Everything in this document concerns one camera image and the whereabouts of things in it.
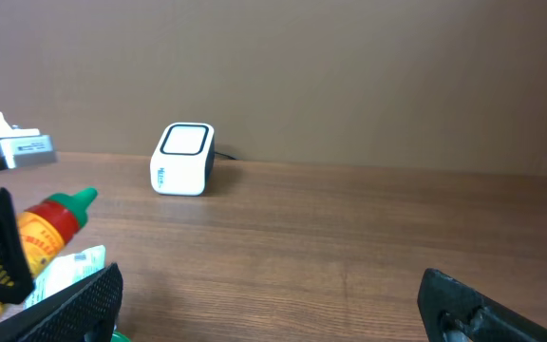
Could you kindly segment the white teal pouch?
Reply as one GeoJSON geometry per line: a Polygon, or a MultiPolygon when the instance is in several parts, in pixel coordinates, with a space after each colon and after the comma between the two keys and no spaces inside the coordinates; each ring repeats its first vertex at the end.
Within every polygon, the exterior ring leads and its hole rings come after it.
{"type": "Polygon", "coordinates": [[[106,249],[103,245],[82,252],[56,257],[36,278],[34,291],[26,298],[24,309],[61,292],[74,283],[104,268],[106,249]]]}

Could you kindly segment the red sauce bottle green cap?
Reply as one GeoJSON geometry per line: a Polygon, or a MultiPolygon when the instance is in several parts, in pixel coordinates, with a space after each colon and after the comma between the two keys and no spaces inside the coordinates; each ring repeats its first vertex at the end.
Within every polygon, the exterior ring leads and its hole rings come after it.
{"type": "MultiPolygon", "coordinates": [[[[16,214],[16,224],[28,268],[41,274],[88,222],[87,210],[98,196],[88,187],[75,195],[57,193],[16,214]]],[[[0,316],[11,304],[0,302],[0,316]]]]}

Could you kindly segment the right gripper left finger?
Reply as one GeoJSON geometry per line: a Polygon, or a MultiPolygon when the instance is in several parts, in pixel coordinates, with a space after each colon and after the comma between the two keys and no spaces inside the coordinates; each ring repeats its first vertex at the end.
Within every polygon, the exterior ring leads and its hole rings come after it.
{"type": "Polygon", "coordinates": [[[123,301],[112,263],[0,322],[0,342],[110,342],[123,301]]]}

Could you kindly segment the green lid spice jar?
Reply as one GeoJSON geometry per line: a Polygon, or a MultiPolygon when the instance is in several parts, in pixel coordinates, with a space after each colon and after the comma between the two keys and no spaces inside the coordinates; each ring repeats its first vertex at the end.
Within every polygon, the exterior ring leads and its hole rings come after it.
{"type": "Polygon", "coordinates": [[[120,332],[113,332],[111,342],[131,342],[131,340],[120,332]]]}

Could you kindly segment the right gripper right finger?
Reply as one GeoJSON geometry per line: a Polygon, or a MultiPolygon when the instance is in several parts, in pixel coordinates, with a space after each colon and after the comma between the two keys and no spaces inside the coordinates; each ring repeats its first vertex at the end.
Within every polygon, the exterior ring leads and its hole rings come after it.
{"type": "Polygon", "coordinates": [[[547,329],[437,269],[424,271],[417,304],[430,341],[547,342],[547,329]]]}

